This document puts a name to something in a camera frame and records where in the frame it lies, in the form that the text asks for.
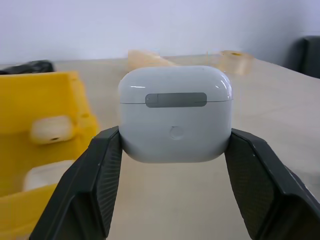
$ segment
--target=white wall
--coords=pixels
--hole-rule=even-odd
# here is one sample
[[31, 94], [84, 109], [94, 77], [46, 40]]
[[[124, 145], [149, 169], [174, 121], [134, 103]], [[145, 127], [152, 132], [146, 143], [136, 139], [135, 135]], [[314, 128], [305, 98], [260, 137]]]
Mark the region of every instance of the white wall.
[[5, 0], [0, 63], [120, 58], [129, 49], [163, 56], [230, 49], [282, 64], [295, 39], [319, 31], [317, 2]]

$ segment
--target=white earbud case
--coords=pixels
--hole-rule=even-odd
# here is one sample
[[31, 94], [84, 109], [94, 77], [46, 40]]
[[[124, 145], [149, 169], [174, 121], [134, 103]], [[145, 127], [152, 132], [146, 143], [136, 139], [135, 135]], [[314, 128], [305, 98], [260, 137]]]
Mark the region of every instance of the white earbud case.
[[144, 163], [217, 158], [231, 134], [232, 88], [209, 66], [146, 67], [118, 86], [124, 151]]

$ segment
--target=black object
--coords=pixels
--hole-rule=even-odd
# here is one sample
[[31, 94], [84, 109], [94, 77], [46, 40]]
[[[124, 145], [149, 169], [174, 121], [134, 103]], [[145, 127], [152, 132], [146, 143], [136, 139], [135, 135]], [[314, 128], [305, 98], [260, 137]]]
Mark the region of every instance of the black object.
[[64, 173], [30, 240], [104, 240], [114, 211], [122, 147], [118, 127], [100, 132]]
[[54, 65], [48, 60], [30, 61], [26, 64], [10, 66], [0, 70], [0, 75], [9, 74], [38, 74], [54, 72]]
[[[30, 240], [108, 237], [121, 167], [118, 127], [100, 132], [61, 178]], [[232, 190], [253, 240], [320, 239], [320, 204], [261, 138], [232, 130]]]
[[319, 202], [266, 141], [233, 129], [225, 159], [253, 240], [320, 239]]
[[303, 54], [299, 72], [320, 79], [320, 36], [303, 38]]

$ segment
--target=yellow plastic tray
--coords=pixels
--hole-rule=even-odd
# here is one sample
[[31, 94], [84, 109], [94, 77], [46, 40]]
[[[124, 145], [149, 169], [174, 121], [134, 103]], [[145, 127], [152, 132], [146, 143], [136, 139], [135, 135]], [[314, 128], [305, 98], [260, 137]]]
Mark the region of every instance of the yellow plastic tray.
[[[61, 115], [72, 120], [74, 138], [45, 145], [30, 142], [29, 131], [35, 120]], [[97, 121], [77, 73], [0, 76], [0, 240], [30, 234], [56, 187], [22, 192], [27, 172], [76, 160], [96, 133]]]

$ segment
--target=white plastic piece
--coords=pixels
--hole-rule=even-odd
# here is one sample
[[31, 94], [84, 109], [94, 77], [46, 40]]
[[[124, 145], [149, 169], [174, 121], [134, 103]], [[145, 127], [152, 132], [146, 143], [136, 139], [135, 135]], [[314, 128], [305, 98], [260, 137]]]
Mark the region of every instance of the white plastic piece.
[[32, 168], [25, 176], [23, 191], [57, 184], [74, 162], [74, 160], [65, 160]]
[[75, 128], [68, 116], [55, 116], [33, 122], [30, 139], [35, 144], [51, 144], [74, 137]]
[[[233, 95], [228, 77], [220, 70], [210, 66], [140, 68], [120, 81], [118, 91], [122, 146], [133, 159], [194, 163], [215, 159], [225, 151], [231, 135]], [[197, 102], [199, 94], [206, 95], [203, 104]]]

